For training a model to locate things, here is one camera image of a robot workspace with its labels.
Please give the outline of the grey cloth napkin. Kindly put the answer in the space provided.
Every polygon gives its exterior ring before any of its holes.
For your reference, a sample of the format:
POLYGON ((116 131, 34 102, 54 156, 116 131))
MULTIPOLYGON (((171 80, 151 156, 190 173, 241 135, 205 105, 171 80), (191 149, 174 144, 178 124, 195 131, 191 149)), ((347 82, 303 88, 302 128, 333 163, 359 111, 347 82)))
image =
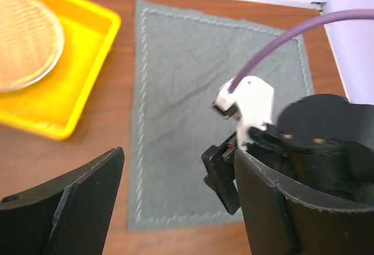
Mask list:
POLYGON ((202 153, 236 129, 211 104, 280 29, 137 0, 131 231, 240 222, 204 183, 202 153))

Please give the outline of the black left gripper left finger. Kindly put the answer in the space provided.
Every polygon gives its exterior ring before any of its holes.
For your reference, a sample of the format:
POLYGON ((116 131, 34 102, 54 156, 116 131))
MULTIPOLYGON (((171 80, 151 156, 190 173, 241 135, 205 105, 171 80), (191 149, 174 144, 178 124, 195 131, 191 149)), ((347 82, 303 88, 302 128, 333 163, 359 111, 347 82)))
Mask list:
POLYGON ((102 254, 124 165, 117 147, 1 199, 1 254, 102 254))

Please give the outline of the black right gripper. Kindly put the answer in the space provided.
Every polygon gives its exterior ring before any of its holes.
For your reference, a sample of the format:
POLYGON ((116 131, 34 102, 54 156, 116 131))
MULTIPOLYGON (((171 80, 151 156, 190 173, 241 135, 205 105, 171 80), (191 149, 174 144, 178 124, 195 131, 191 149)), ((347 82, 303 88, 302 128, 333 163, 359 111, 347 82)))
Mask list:
POLYGON ((203 180, 216 193, 230 215, 234 215, 241 207, 238 192, 233 183, 236 149, 237 138, 234 132, 220 146, 211 145, 201 155, 207 171, 203 180))

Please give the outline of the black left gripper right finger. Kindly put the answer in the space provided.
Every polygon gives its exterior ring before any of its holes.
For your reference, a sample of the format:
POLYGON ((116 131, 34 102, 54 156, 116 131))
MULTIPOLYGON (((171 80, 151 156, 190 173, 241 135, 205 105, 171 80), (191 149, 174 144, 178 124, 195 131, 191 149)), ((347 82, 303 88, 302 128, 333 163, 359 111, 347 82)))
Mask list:
POLYGON ((373 207, 309 188, 241 150, 234 169, 252 254, 373 254, 373 207))

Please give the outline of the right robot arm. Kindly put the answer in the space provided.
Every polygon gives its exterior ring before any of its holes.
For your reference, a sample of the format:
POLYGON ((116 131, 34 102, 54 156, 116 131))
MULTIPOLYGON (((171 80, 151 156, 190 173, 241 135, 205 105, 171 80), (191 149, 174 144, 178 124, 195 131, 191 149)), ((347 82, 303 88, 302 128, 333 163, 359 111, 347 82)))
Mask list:
POLYGON ((373 106, 333 94, 288 105, 276 123, 244 128, 246 142, 232 134, 210 146, 202 161, 204 181, 229 214, 240 208, 234 156, 243 149, 266 166, 335 197, 373 204, 373 106))

